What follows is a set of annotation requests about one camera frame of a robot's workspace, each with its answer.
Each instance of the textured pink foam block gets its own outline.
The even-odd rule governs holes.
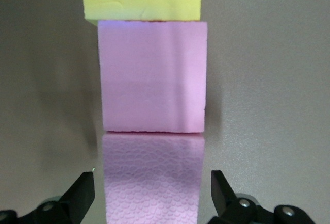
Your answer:
[[[197,223],[203,156],[198,134],[105,134],[107,223]]]
[[[204,131],[207,24],[100,21],[106,131]]]

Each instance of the screw head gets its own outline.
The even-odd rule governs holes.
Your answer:
[[[282,211],[288,216],[294,216],[294,210],[290,207],[283,207]]]
[[[7,214],[7,213],[0,213],[0,221],[2,221],[2,220],[4,220],[4,219],[6,219],[6,218],[7,218],[7,216],[8,216],[8,214]]]
[[[53,208],[53,204],[51,202],[46,203],[45,206],[42,208],[42,211],[48,211],[51,210]]]
[[[249,207],[250,203],[246,199],[239,200],[239,204],[241,204],[243,207]]]

